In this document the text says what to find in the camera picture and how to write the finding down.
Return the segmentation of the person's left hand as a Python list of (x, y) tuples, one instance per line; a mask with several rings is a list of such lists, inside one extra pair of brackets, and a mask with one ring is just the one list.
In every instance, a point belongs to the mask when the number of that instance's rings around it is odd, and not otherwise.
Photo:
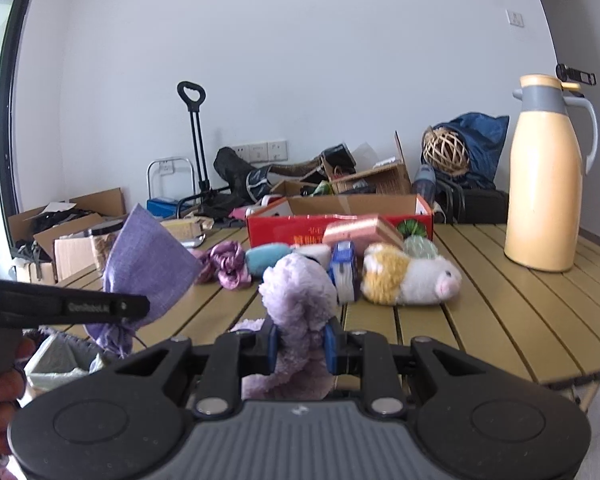
[(35, 344), (28, 337), (22, 337), (16, 352), (14, 366), (0, 375), (0, 455), (9, 455), (7, 428), (15, 416), (15, 402), (22, 398), (26, 390), (26, 380), (23, 378), (20, 366), (35, 352)]

